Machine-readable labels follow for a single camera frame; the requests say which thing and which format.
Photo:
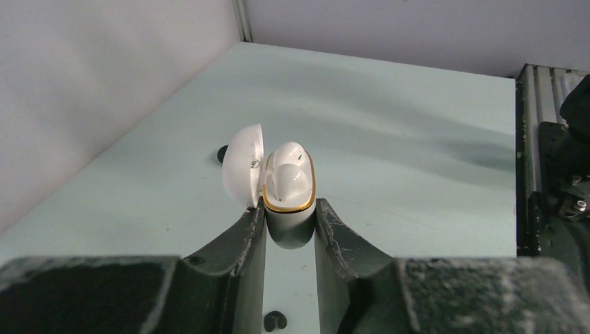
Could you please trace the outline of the white earbud charging case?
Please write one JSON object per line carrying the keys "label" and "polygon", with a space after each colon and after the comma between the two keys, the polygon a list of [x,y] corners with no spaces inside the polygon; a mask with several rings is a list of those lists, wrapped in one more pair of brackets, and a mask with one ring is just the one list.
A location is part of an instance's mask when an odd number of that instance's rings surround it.
{"label": "white earbud charging case", "polygon": [[240,205],[248,208],[261,205],[272,240],[281,248],[297,249],[306,245],[314,232],[312,216],[317,192],[314,162],[305,149],[308,160],[300,167],[308,176],[310,189],[290,201],[279,202],[273,187],[275,151],[265,155],[261,125],[241,129],[228,144],[222,164],[223,186]]}

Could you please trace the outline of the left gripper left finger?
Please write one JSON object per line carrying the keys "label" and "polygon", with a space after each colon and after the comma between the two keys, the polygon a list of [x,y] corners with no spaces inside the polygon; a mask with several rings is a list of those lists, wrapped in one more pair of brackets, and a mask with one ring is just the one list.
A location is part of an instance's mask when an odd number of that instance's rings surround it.
{"label": "left gripper left finger", "polygon": [[21,257],[1,268],[2,333],[260,333],[266,228],[247,209],[193,254]]}

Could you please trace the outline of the white earbud with blue light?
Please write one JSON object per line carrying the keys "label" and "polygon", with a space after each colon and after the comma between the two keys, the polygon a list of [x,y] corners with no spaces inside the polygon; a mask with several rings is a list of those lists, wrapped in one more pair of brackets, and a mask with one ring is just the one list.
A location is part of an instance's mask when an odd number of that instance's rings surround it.
{"label": "white earbud with blue light", "polygon": [[273,174],[274,197],[287,202],[310,189],[306,172],[295,164],[282,164]]}

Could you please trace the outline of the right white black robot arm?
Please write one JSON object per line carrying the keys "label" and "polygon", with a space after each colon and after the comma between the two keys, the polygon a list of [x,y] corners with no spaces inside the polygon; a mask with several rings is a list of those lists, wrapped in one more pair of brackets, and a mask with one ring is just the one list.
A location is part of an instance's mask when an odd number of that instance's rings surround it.
{"label": "right white black robot arm", "polygon": [[552,233],[549,255],[589,286],[589,76],[566,96],[563,123],[538,128],[543,192]]}

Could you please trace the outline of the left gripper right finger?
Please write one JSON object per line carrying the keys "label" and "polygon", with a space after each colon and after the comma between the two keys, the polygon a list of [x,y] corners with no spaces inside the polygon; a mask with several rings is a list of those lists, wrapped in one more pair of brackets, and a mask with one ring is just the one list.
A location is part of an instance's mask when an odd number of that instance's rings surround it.
{"label": "left gripper right finger", "polygon": [[588,333],[589,295],[546,257],[392,257],[317,200],[322,333]]}

